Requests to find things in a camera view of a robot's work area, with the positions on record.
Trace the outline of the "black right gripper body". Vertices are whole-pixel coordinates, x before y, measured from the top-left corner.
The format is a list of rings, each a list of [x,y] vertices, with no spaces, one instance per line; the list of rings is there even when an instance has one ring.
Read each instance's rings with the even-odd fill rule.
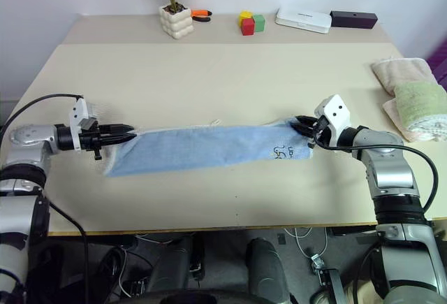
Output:
[[[311,117],[311,137],[312,140],[308,142],[310,148],[315,148],[317,145],[321,148],[330,147],[330,129],[329,121],[325,116],[319,118]]]

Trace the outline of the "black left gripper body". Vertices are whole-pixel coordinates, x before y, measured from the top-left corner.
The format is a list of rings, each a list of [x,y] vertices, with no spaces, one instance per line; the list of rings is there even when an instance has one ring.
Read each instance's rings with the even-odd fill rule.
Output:
[[[105,125],[93,124],[89,129],[83,129],[78,135],[82,150],[94,153],[94,159],[102,160],[101,150],[105,147],[105,137],[108,128]]]

